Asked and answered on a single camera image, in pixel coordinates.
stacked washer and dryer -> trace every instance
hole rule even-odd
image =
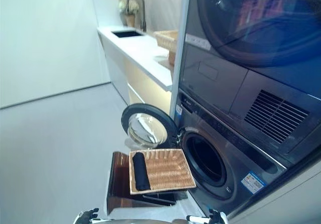
[[[124,130],[183,149],[205,214],[241,210],[320,157],[320,49],[321,0],[189,0],[174,121],[133,104]]]

sink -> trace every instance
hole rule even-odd
[[[142,36],[141,33],[138,33],[137,31],[122,31],[122,32],[112,32],[116,36],[122,38],[122,37],[138,37]]]

wicker tray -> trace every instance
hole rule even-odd
[[[136,189],[133,156],[141,152],[145,157],[150,190]],[[139,150],[129,153],[130,194],[144,194],[159,191],[195,188],[191,170],[181,149]]]
[[[160,31],[154,33],[157,40],[157,45],[170,51],[169,62],[174,66],[178,31]]]

open door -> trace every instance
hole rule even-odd
[[[122,113],[121,124],[128,136],[144,148],[177,146],[178,129],[174,121],[159,108],[135,103]]]

faucet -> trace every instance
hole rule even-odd
[[[143,32],[146,32],[146,15],[145,15],[145,1],[142,1],[142,25],[140,27],[142,27]],[[126,0],[126,9],[125,9],[125,13],[128,14],[129,13],[129,0]]]

